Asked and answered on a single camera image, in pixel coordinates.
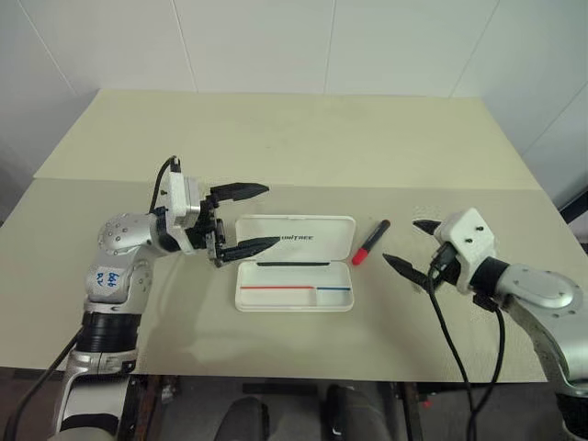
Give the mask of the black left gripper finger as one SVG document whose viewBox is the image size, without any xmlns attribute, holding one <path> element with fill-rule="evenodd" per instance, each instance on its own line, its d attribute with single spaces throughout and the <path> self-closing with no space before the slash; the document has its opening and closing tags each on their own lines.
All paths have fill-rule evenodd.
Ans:
<svg viewBox="0 0 588 441">
<path fill-rule="evenodd" d="M 258 183 L 230 183 L 212 187 L 209 197 L 215 203 L 225 200 L 240 201 L 254 198 L 269 191 L 269 187 Z"/>
<path fill-rule="evenodd" d="M 213 263 L 216 267 L 224 264 L 253 257 L 273 247 L 279 242 L 278 236 L 259 237 L 238 242 L 229 248 L 217 247 Z"/>
</svg>

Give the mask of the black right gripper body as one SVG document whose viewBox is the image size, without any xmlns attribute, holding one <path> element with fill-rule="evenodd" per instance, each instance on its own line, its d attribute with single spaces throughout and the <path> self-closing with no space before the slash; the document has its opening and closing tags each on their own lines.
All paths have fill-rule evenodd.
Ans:
<svg viewBox="0 0 588 441">
<path fill-rule="evenodd" d="M 456 286 L 461 266 L 457 259 L 458 252 L 453 244 L 445 242 L 436 250 L 430 265 L 434 287 L 443 283 Z"/>
</svg>

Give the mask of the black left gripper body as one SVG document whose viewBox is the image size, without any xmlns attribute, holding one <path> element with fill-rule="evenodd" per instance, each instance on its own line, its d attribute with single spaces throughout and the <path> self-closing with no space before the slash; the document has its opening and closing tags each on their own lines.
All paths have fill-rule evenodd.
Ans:
<svg viewBox="0 0 588 441">
<path fill-rule="evenodd" d="M 193 227 L 186 229 L 187 238 L 195 250 L 206 250 L 208 259 L 215 266 L 223 266 L 223 245 L 226 244 L 224 223 L 216 215 L 220 206 L 214 195 L 200 202 L 200 213 Z"/>
</svg>

